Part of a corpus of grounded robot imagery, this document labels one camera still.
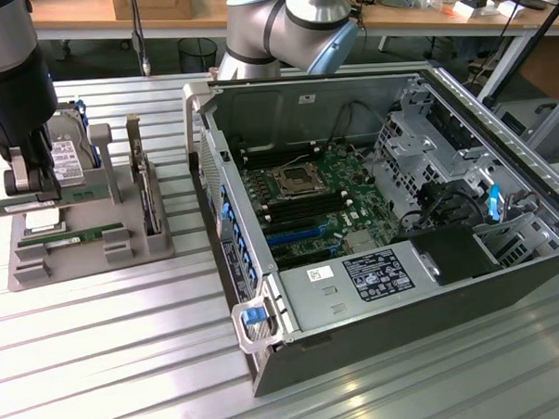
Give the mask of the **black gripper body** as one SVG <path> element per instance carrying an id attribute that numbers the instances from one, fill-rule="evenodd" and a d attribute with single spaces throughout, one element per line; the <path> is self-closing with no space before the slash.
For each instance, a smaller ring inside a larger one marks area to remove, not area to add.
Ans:
<path id="1" fill-rule="evenodd" d="M 0 143 L 18 146 L 44 125 L 57 106 L 57 95 L 42 57 L 29 57 L 0 72 Z"/>

